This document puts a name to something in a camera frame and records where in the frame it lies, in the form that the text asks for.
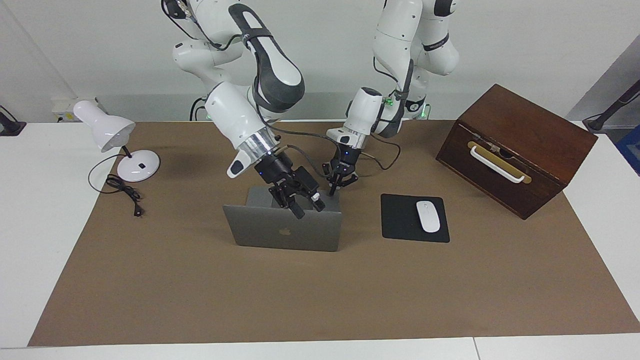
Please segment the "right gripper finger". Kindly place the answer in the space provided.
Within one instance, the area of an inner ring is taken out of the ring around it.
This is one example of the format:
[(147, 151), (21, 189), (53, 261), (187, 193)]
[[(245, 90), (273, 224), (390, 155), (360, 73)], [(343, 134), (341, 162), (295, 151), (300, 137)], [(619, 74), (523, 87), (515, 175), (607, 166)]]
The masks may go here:
[(304, 167), (298, 167), (293, 171), (292, 179), (296, 193), (307, 198), (314, 210), (322, 212), (326, 205), (321, 198), (319, 184), (315, 178)]
[(297, 219), (302, 219), (305, 216), (304, 210), (297, 204), (295, 199), (296, 190), (288, 183), (282, 182), (281, 184), (275, 184), (270, 187), (270, 194), (274, 200), (278, 203), (279, 207), (289, 209)]

